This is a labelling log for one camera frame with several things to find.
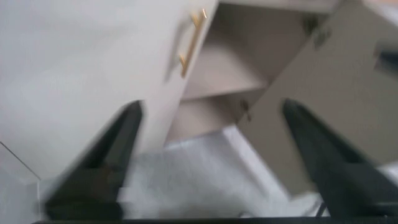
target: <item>white cabinet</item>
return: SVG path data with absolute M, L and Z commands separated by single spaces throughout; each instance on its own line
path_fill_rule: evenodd
M 216 0 L 5 1 L 0 139 L 41 178 L 59 174 L 124 104 L 144 100 L 137 151 L 161 149 Z
M 374 68 L 374 51 L 398 29 L 357 1 L 330 15 L 338 2 L 2 3 L 0 140 L 41 178 L 56 175 L 118 108 L 144 100 L 136 152 L 237 123 L 298 194 L 312 186 L 280 112 L 293 98 L 376 162 L 394 161 L 398 80 Z M 311 25 L 331 36 L 315 47 Z
M 314 38 L 251 108 L 239 128 L 292 194 L 311 189 L 282 117 L 284 98 L 303 103 L 376 164 L 398 159 L 398 79 L 376 67 L 380 45 L 396 47 L 398 27 L 357 1 L 326 22 L 331 36 Z
M 307 16 L 220 4 L 168 140 L 237 123 L 286 189 L 303 193 L 313 186 L 281 112 L 291 98 L 373 161 L 396 161 L 398 79 L 375 65 L 379 44 L 396 48 L 398 28 L 359 1 L 316 14 L 326 22 L 311 36 Z

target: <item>gray floor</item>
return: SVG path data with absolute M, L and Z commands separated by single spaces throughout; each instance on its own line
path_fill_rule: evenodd
M 255 217 L 314 216 L 320 204 L 314 192 L 290 198 L 234 126 L 138 155 L 132 164 L 119 195 L 125 218 L 237 217 L 242 212 Z M 397 167 L 392 164 L 382 171 L 397 181 Z M 44 219 L 38 202 L 56 179 L 21 185 L 8 177 L 0 172 L 0 219 Z

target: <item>gold handle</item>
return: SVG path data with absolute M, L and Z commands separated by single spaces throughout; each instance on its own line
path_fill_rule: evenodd
M 191 40 L 191 44 L 189 45 L 187 57 L 180 55 L 180 62 L 182 65 L 181 77 L 185 78 L 187 74 L 187 70 L 189 67 L 189 63 L 191 62 L 193 52 L 195 51 L 195 47 L 200 35 L 201 28 L 203 27 L 203 22 L 207 18 L 205 9 L 202 9 L 199 16 L 191 15 L 191 19 L 193 24 L 195 25 L 195 33 L 193 33 L 193 37 Z

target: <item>shelf board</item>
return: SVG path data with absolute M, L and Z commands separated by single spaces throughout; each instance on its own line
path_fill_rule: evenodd
M 167 141 L 178 141 L 217 131 L 234 123 L 227 105 L 219 98 L 183 101 L 178 108 Z
M 188 81 L 183 100 L 265 88 L 266 76 L 239 45 L 211 30 Z

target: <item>open cabinet door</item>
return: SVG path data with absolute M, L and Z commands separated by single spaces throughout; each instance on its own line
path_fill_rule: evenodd
M 194 63 L 216 3 L 3 1 L 0 140 L 38 176 L 51 177 L 123 105 L 144 100 L 135 149 L 161 149 L 188 80 L 178 55 L 193 39 Z M 202 9 L 208 19 L 196 33 L 190 14 Z
M 286 98 L 301 102 L 376 165 L 398 160 L 398 73 L 376 66 L 383 44 L 398 47 L 398 27 L 359 1 L 344 2 L 250 109 L 251 121 L 239 122 L 292 195 L 312 184 L 282 114 Z

